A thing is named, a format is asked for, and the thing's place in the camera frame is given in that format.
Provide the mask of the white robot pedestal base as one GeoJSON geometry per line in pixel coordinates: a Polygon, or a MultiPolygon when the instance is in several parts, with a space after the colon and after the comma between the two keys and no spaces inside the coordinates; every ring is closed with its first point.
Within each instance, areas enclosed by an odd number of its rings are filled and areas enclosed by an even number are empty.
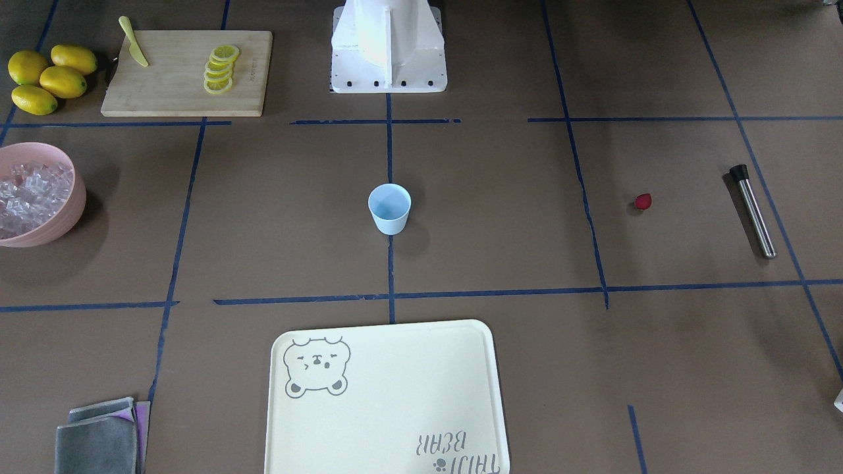
{"type": "Polygon", "coordinates": [[[427,1],[346,1],[333,11],[333,93],[439,93],[448,72],[441,10],[427,1]]]}

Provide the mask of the cream bear serving tray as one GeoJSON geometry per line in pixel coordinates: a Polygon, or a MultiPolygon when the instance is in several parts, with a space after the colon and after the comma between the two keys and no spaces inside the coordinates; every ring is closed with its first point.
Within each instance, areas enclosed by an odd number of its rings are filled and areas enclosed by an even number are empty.
{"type": "Polygon", "coordinates": [[[287,331],[265,473],[509,473],[493,333],[478,320],[287,331]]]}

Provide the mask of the light blue plastic cup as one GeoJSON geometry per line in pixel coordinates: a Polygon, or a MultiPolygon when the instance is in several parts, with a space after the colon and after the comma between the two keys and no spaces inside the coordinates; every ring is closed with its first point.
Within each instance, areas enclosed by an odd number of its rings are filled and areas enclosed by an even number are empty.
{"type": "Polygon", "coordinates": [[[381,233],[397,235],[406,227],[412,209],[412,197],[403,186],[386,183],[369,193],[367,206],[381,233]]]}

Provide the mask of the steel muddler with black tip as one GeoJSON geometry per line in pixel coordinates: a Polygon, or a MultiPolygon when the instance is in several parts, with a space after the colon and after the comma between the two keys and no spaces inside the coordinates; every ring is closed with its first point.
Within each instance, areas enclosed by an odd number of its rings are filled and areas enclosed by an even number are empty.
{"type": "Polygon", "coordinates": [[[764,220],[761,207],[759,206],[755,196],[755,190],[751,184],[747,165],[740,164],[732,166],[729,170],[729,174],[737,186],[742,202],[744,203],[744,207],[746,207],[749,222],[751,228],[753,229],[753,233],[755,234],[762,258],[767,260],[776,258],[777,251],[771,240],[767,223],[764,220]]]}

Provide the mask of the whole lemon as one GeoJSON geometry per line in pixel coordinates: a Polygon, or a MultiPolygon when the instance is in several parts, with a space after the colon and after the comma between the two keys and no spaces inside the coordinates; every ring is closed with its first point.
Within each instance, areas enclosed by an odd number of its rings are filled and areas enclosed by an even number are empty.
{"type": "Polygon", "coordinates": [[[19,110],[25,111],[33,116],[50,115],[59,106],[55,96],[36,85],[18,85],[12,90],[10,95],[13,104],[19,110]]]}
{"type": "Polygon", "coordinates": [[[81,97],[88,89],[84,75],[69,66],[49,66],[40,74],[39,84],[61,99],[81,97]]]}
{"type": "Polygon", "coordinates": [[[97,70],[96,54],[81,45],[57,44],[51,48],[50,57],[54,65],[71,67],[83,76],[97,70]]]}
{"type": "Polygon", "coordinates": [[[40,75],[48,69],[50,63],[38,51],[17,51],[8,60],[8,73],[18,85],[39,85],[40,75]]]}

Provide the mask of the whole lemon middle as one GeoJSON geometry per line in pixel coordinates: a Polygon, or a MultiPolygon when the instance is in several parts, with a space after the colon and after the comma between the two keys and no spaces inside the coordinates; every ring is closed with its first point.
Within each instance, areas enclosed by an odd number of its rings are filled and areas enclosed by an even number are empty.
{"type": "Polygon", "coordinates": [[[49,66],[40,74],[39,84],[61,99],[81,97],[88,89],[84,75],[69,66],[49,66]]]}

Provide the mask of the lemon slice front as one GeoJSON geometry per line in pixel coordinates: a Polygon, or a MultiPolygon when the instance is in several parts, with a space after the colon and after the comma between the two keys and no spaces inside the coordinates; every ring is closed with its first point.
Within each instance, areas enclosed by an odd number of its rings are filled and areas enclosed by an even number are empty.
{"type": "Polygon", "coordinates": [[[204,81],[203,89],[208,94],[222,94],[234,87],[234,78],[228,77],[220,81],[204,81]]]}

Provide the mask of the whole lemon bottom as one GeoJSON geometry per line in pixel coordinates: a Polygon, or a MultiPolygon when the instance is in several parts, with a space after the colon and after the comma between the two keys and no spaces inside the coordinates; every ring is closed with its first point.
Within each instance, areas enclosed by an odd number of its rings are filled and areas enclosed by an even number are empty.
{"type": "Polygon", "coordinates": [[[13,104],[19,110],[25,111],[33,116],[50,115],[59,106],[55,96],[36,85],[18,85],[12,90],[10,95],[13,104]]]}

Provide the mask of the purple folded cloth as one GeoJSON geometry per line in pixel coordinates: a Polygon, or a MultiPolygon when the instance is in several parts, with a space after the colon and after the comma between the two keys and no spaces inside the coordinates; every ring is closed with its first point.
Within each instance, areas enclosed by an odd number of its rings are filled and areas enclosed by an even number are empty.
{"type": "Polygon", "coordinates": [[[132,420],[136,428],[136,473],[144,473],[148,451],[148,435],[150,435],[151,402],[135,402],[132,411],[128,407],[117,411],[118,418],[132,420]]]}

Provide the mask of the whole lemon top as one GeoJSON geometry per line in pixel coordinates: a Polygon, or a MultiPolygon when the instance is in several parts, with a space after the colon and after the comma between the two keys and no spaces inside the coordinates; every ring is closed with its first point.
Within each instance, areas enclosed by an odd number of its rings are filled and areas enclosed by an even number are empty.
{"type": "Polygon", "coordinates": [[[8,60],[8,73],[18,85],[39,85],[40,75],[48,69],[50,63],[38,51],[17,51],[8,60]]]}
{"type": "Polygon", "coordinates": [[[54,65],[71,67],[83,76],[97,70],[96,54],[81,45],[57,44],[51,48],[50,57],[54,65]]]}

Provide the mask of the bamboo cutting board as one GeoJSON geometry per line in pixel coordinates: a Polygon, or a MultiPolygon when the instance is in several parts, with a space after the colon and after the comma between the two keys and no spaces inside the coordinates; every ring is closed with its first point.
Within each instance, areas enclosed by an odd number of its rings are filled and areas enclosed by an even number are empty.
{"type": "Polygon", "coordinates": [[[264,99],[273,36],[249,30],[136,30],[150,63],[130,56],[124,39],[119,63],[105,91],[105,117],[259,117],[264,99]],[[205,64],[216,46],[240,48],[232,89],[211,94],[203,88],[205,64]]]}

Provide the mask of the pink bowl of ice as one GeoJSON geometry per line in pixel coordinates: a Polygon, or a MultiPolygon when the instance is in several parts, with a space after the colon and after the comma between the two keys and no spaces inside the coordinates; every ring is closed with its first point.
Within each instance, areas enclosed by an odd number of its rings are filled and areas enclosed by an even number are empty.
{"type": "Polygon", "coordinates": [[[45,245],[81,218],[86,187],[59,147],[20,143],[2,147],[2,246],[45,245]]]}

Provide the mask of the lemon slice back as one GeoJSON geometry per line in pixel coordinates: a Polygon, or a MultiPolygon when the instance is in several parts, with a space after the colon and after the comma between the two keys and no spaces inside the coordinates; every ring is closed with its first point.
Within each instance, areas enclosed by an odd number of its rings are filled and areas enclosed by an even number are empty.
{"type": "Polygon", "coordinates": [[[240,56],[240,48],[233,44],[222,44],[216,46],[209,55],[209,60],[214,63],[233,63],[240,56]]]}

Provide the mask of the lemon slice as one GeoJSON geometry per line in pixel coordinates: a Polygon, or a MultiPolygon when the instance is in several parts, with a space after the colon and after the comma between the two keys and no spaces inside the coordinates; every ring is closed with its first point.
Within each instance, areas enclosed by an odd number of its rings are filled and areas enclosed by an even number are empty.
{"type": "Polygon", "coordinates": [[[232,77],[233,69],[226,69],[225,71],[205,71],[203,78],[207,83],[220,83],[229,80],[232,77]]]}
{"type": "Polygon", "coordinates": [[[214,63],[233,63],[240,56],[240,48],[233,44],[222,44],[216,46],[209,55],[209,60],[214,63]]]}
{"type": "Polygon", "coordinates": [[[234,87],[234,78],[228,77],[220,81],[204,81],[203,89],[208,94],[222,94],[234,87]]]}
{"type": "Polygon", "coordinates": [[[234,68],[234,63],[232,62],[217,62],[214,60],[208,60],[205,64],[205,72],[211,73],[214,75],[219,75],[231,71],[234,68]]]}

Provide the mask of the grey folded cloth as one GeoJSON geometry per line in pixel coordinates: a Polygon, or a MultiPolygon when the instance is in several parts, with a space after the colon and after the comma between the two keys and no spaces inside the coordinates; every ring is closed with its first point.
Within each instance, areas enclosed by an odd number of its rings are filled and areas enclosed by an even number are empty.
{"type": "Polygon", "coordinates": [[[123,397],[69,411],[55,429],[55,473],[136,473],[138,422],[123,397]]]}

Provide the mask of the red strawberry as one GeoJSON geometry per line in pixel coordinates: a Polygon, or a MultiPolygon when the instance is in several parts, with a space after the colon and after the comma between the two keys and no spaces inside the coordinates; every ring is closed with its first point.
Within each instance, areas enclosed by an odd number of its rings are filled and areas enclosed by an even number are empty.
{"type": "Polygon", "coordinates": [[[638,211],[648,210],[651,207],[651,204],[653,204],[653,197],[651,197],[650,193],[642,193],[641,195],[635,197],[633,201],[633,206],[638,211]]]}

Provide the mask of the yellow plastic knife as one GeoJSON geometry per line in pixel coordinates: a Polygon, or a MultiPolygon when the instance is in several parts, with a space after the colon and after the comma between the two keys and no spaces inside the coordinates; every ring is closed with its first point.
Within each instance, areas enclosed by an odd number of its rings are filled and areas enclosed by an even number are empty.
{"type": "Polygon", "coordinates": [[[138,37],[136,37],[135,30],[132,26],[132,21],[130,21],[129,17],[121,16],[119,18],[119,24],[121,30],[124,31],[124,36],[126,36],[126,39],[128,40],[128,52],[132,59],[135,60],[135,62],[141,67],[149,67],[150,62],[148,62],[142,48],[139,45],[138,37]]]}

